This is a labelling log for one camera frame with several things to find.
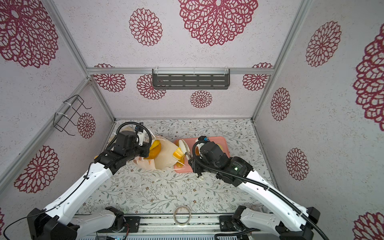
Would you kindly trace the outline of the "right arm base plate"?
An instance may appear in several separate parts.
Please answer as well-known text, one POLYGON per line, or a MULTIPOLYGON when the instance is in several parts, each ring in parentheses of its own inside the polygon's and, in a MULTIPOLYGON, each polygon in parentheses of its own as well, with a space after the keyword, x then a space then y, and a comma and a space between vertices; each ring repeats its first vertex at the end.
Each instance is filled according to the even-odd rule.
POLYGON ((239 232, 240 229, 232 222, 232 216, 220 215, 219 224, 221 232, 239 232))

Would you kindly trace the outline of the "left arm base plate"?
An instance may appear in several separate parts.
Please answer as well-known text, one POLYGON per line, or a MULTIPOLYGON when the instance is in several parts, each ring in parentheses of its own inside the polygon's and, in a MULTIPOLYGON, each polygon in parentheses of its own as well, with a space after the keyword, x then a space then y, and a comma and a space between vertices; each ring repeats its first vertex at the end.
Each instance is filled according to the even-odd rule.
POLYGON ((124 216, 124 233, 137 233, 140 227, 141 217, 139 216, 124 216))

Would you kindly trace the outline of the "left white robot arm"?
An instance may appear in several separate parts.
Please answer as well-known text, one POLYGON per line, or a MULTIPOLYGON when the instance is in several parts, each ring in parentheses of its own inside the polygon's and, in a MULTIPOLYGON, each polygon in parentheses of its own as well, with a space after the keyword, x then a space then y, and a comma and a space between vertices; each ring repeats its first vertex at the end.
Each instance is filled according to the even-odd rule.
POLYGON ((107 207, 103 211, 76 219, 74 216, 83 203, 106 180, 110 179, 128 161, 136 157, 148 157, 150 144, 114 147, 104 150, 90 164, 85 174, 67 191, 44 209, 33 209, 27 217, 30 235, 33 240, 78 240, 99 230, 109 229, 120 232, 125 228, 122 211, 107 207))

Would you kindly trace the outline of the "white paper bag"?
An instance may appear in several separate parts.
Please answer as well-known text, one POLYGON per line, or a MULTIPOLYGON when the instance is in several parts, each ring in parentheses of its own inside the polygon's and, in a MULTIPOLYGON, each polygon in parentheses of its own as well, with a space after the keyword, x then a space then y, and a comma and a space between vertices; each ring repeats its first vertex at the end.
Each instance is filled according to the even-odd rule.
POLYGON ((176 144, 161 136, 156 136, 153 142, 155 140, 161 141, 161 152, 155 159, 151 160, 143 157, 136 157, 133 162, 138 168, 144 170, 163 170, 173 167, 178 162, 175 158, 173 158, 174 151, 179 148, 176 144))

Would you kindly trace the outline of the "long twisted fake bread stick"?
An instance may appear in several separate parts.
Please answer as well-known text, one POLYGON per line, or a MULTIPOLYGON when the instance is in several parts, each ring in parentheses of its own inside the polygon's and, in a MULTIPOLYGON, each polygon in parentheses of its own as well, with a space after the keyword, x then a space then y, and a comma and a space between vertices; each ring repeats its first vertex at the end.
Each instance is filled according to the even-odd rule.
MULTIPOLYGON (((174 143, 179 146, 179 140, 175 140, 174 143)), ((184 165, 185 163, 185 158, 182 157, 175 165, 174 165, 174 168, 175 169, 183 169, 185 167, 184 165)))

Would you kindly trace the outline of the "yellow fake croissant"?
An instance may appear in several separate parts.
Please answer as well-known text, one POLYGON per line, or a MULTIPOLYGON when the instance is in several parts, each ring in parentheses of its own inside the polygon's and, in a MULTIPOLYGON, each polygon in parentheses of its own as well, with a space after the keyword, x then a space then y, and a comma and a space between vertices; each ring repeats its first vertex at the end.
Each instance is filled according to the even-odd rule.
POLYGON ((149 156, 147 157, 147 159, 150 159, 150 160, 155 159, 159 155, 159 153, 161 152, 161 148, 162 148, 161 141, 155 140, 150 147, 150 152, 149 152, 149 156))

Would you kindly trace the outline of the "steel tongs cream tips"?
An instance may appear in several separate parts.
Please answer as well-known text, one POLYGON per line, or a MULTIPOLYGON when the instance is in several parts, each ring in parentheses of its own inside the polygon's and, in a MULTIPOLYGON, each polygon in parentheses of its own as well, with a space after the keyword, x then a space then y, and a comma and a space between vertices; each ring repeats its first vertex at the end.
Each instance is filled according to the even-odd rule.
POLYGON ((197 140, 198 140, 197 138, 179 139, 179 146, 178 147, 181 148, 183 150, 183 152, 185 153, 185 156, 184 156, 185 167, 183 169, 175 169, 174 168, 176 173, 179 173, 179 174, 193 173, 193 169, 189 165, 188 161, 189 161, 190 157, 192 157, 192 147, 197 140))

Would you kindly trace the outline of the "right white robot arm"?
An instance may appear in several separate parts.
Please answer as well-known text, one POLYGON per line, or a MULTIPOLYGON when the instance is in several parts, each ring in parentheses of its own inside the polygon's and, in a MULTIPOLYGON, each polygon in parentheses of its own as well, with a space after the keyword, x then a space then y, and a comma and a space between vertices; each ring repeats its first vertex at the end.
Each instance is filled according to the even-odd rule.
POLYGON ((253 211, 239 206, 231 218, 231 225, 243 233, 264 231, 281 240, 311 240, 317 232, 324 240, 326 234, 317 226, 319 211, 305 208, 270 185, 254 168, 239 157, 222 160, 194 156, 189 160, 193 172, 215 174, 217 179, 233 185, 256 198, 271 210, 270 213, 253 211))

